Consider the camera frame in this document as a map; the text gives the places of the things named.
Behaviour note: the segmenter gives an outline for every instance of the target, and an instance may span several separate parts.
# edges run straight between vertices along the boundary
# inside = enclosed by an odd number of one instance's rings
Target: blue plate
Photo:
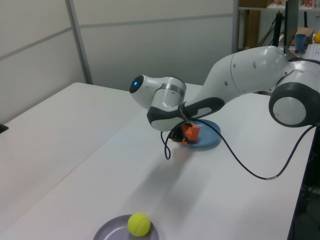
[[[201,120],[214,127],[219,133],[221,133],[220,127],[213,121],[204,119]],[[188,143],[185,146],[189,148],[214,148],[219,145],[221,138],[214,130],[199,121],[195,121],[193,124],[200,127],[198,138],[194,144]]]

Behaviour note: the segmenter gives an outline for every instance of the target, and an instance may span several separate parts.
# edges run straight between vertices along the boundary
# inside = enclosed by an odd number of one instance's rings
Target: white table
[[[126,91],[75,83],[0,134],[0,233],[141,110]]]
[[[200,86],[187,85],[187,99]],[[306,129],[277,124],[269,97],[247,94],[207,116],[240,160],[271,177],[286,162]],[[145,212],[162,240],[286,240],[314,131],[301,141],[279,178],[247,173],[222,142],[194,151],[170,142],[164,156],[160,133],[141,110],[74,171],[0,235],[0,240],[90,240],[108,220]]]

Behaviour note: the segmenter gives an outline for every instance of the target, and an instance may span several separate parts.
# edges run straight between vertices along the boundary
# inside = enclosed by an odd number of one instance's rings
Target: orange block
[[[191,125],[192,126],[190,126],[189,124],[183,124],[182,132],[189,141],[195,142],[198,138],[200,127],[193,123],[191,123]]]

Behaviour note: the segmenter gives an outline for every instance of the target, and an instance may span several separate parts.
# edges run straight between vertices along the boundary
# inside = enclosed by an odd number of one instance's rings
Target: shelf
[[[245,7],[241,6],[239,7],[240,10],[285,10],[286,6],[284,5],[277,5],[277,4],[271,4],[267,8],[262,8],[262,7]],[[312,7],[307,7],[304,5],[299,6],[299,11],[301,12],[319,12],[320,13],[320,8],[312,8]]]

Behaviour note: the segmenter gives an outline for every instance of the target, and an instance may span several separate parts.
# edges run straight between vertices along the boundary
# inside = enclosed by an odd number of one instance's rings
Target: yellow object
[[[314,35],[313,40],[317,44],[320,43],[320,31],[318,31],[316,35]]]
[[[142,237],[149,232],[150,220],[147,215],[142,212],[136,212],[128,221],[129,232],[136,237]]]

